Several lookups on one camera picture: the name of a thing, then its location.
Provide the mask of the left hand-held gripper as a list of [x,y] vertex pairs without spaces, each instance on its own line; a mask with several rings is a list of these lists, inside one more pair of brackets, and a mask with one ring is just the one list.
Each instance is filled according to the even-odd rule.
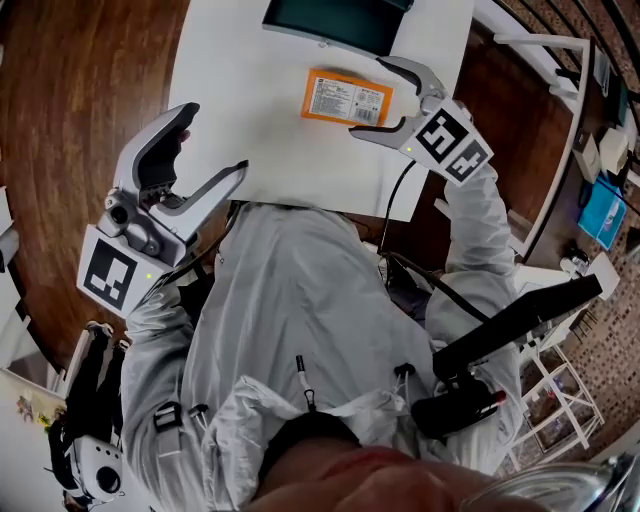
[[196,232],[249,169],[248,160],[226,167],[180,204],[166,198],[150,208],[150,215],[133,202],[171,191],[183,135],[199,110],[195,102],[167,110],[124,146],[114,175],[120,191],[110,191],[105,212],[86,228],[77,287],[121,318],[189,260],[199,244]]

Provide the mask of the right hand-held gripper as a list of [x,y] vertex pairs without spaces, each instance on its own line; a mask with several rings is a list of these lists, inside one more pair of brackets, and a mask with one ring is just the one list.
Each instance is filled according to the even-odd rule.
[[354,126],[350,135],[399,150],[456,186],[465,184],[493,157],[470,114],[444,92],[444,85],[428,66],[399,56],[376,61],[415,86],[420,113],[403,116],[393,128]]

